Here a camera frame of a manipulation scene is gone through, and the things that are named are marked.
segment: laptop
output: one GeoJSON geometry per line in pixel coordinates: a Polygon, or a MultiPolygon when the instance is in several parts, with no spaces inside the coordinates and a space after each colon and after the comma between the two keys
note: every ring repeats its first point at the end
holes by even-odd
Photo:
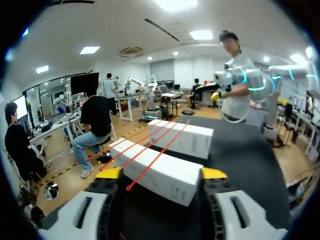
{"type": "Polygon", "coordinates": [[[167,86],[159,86],[159,90],[161,93],[161,97],[167,97],[167,98],[173,98],[175,97],[177,94],[174,93],[169,93],[167,86]]]}

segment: yellow-black warning tape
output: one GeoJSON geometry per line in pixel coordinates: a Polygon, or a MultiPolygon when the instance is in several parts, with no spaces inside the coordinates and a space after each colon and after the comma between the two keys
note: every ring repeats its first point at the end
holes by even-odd
{"type": "MultiPolygon", "coordinates": [[[[121,138],[125,138],[125,137],[127,137],[128,135],[133,134],[135,131],[137,131],[137,130],[143,128],[143,127],[145,127],[146,125],[147,125],[147,124],[144,123],[143,125],[137,127],[136,129],[128,132],[126,135],[122,136],[121,138]]],[[[55,179],[56,177],[60,176],[61,174],[64,174],[65,172],[69,171],[70,169],[72,169],[72,168],[73,168],[74,166],[76,166],[76,165],[78,165],[77,162],[74,163],[73,165],[71,165],[70,167],[68,167],[67,169],[63,170],[62,172],[60,172],[60,173],[52,176],[51,178],[49,178],[48,180],[46,180],[45,183],[47,184],[47,183],[51,182],[53,179],[55,179]]],[[[40,188],[40,187],[43,186],[43,185],[44,185],[44,183],[41,183],[40,185],[36,186],[36,189],[40,188]]]]}

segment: black hair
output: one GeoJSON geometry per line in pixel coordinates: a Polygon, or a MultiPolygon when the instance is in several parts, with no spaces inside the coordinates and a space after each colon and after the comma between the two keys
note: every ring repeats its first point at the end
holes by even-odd
{"type": "Polygon", "coordinates": [[[15,102],[10,102],[4,107],[5,112],[5,120],[8,126],[11,124],[11,116],[15,115],[15,112],[17,111],[17,104],[15,102]]]}
{"type": "Polygon", "coordinates": [[[239,38],[237,37],[237,35],[232,32],[232,31],[228,31],[228,30],[222,30],[221,33],[219,34],[219,40],[220,42],[223,42],[227,39],[233,39],[235,41],[238,41],[239,38]]]}
{"type": "Polygon", "coordinates": [[[89,87],[88,89],[85,90],[85,94],[87,97],[91,97],[93,95],[97,94],[97,88],[96,87],[89,87]]]}

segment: sneaker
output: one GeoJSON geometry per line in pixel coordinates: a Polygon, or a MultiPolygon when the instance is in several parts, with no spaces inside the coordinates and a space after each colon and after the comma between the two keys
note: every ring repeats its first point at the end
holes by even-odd
{"type": "Polygon", "coordinates": [[[86,179],[87,177],[89,177],[89,175],[91,174],[91,172],[94,170],[94,166],[92,166],[91,169],[88,169],[88,170],[83,170],[82,171],[82,174],[81,174],[81,178],[82,179],[86,179]]]}

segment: white box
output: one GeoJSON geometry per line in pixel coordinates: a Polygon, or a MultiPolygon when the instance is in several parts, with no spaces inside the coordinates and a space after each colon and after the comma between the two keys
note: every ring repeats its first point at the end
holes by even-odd
{"type": "MultiPolygon", "coordinates": [[[[123,140],[120,138],[110,146],[123,140]]],[[[116,156],[134,144],[134,142],[125,140],[111,148],[111,154],[116,156]]],[[[115,160],[117,167],[121,167],[142,150],[144,151],[124,167],[124,174],[132,180],[135,180],[160,152],[136,144],[115,160]]],[[[187,207],[196,193],[199,172],[203,167],[197,163],[161,154],[138,183],[166,199],[187,207]]]]}
{"type": "MultiPolygon", "coordinates": [[[[167,123],[167,121],[156,119],[152,120],[148,123],[149,134],[151,135],[167,123]]],[[[185,124],[183,123],[177,123],[176,125],[175,124],[175,122],[170,122],[161,130],[151,135],[150,141],[153,142],[156,139],[159,139],[166,131],[170,129],[168,133],[166,133],[153,145],[160,148],[166,147],[166,145],[169,144],[185,126],[185,124]]],[[[211,128],[187,125],[179,134],[179,136],[174,140],[174,142],[168,147],[168,150],[198,157],[201,159],[208,159],[213,134],[214,130],[211,128]]]]}

